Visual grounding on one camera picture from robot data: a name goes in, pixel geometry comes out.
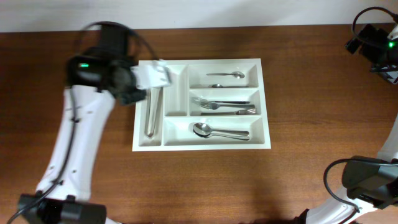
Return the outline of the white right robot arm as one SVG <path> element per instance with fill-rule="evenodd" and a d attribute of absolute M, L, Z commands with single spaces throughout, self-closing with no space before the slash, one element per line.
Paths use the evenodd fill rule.
<path fill-rule="evenodd" d="M 384 7 L 363 9 L 353 20 L 353 38 L 345 49 L 363 55 L 370 61 L 372 73 L 395 85 L 397 29 L 388 32 L 366 24 L 357 30 L 358 19 L 369 11 L 382 11 L 397 21 L 397 14 Z M 397 125 L 393 125 L 375 158 L 353 156 L 333 161 L 323 173 L 323 184 L 330 198 L 316 208 L 304 210 L 293 219 L 294 223 L 354 223 L 364 214 L 397 206 Z"/>

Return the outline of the large silver spoon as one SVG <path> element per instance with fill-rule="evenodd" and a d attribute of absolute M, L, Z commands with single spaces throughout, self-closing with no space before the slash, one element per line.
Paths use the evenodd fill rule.
<path fill-rule="evenodd" d="M 238 136 L 249 136 L 249 131 L 214 129 L 206 123 L 195 123 L 193 125 L 193 131 L 199 132 L 200 134 L 224 133 L 224 134 L 233 134 L 233 135 L 238 135 Z"/>

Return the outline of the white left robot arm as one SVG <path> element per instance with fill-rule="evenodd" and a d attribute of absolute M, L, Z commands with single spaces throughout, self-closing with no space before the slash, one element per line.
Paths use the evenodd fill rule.
<path fill-rule="evenodd" d="M 62 121 L 47 169 L 34 194 L 20 196 L 13 222 L 110 223 L 104 205 L 91 203 L 93 167 L 106 122 L 115 103 L 131 105 L 146 98 L 133 71 L 145 40 L 132 28 L 99 21 L 96 45 L 81 50 L 85 30 L 75 39 L 75 55 L 67 62 Z"/>

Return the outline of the silver fork tines down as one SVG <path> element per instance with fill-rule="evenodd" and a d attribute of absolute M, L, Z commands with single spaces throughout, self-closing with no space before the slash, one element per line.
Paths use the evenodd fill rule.
<path fill-rule="evenodd" d="M 257 114 L 257 109 L 237 110 L 234 112 L 200 113 L 201 116 L 223 116 L 223 115 L 252 115 Z"/>

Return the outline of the silver fork diagonal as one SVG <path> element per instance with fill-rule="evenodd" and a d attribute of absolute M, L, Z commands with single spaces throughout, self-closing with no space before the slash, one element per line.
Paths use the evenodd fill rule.
<path fill-rule="evenodd" d="M 191 97 L 190 99 L 191 101 L 198 103 L 226 103 L 226 104 L 237 104 L 237 105 L 248 105 L 251 103 L 250 101 L 209 101 L 203 98 L 196 98 L 196 97 Z"/>

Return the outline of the silver metal tongs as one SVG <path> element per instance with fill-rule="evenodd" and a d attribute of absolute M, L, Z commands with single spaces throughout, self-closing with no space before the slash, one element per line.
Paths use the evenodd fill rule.
<path fill-rule="evenodd" d="M 159 106 L 161 105 L 161 93 L 162 88 L 151 88 L 148 91 L 147 97 L 147 112 L 145 122 L 145 135 L 148 138 L 152 138 L 155 134 L 155 126 L 157 123 L 157 113 Z"/>

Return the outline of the small silver spoon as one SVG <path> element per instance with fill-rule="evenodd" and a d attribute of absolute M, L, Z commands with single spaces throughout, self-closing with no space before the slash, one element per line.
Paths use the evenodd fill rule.
<path fill-rule="evenodd" d="M 209 88 L 247 88 L 246 85 L 222 85 L 219 83 L 208 86 Z"/>
<path fill-rule="evenodd" d="M 240 71 L 230 72 L 230 73 L 207 73 L 207 76 L 232 76 L 237 79 L 245 78 L 245 74 Z"/>

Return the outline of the silver fork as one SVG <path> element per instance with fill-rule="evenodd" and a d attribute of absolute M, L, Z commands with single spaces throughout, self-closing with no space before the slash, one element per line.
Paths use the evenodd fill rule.
<path fill-rule="evenodd" d="M 226 107 L 226 108 L 239 108 L 239 109 L 255 109 L 256 107 L 254 105 L 233 105 L 233 104 L 221 104 L 221 103 L 198 103 L 199 106 L 202 108 L 206 108 L 209 110 L 217 110 L 221 107 Z"/>

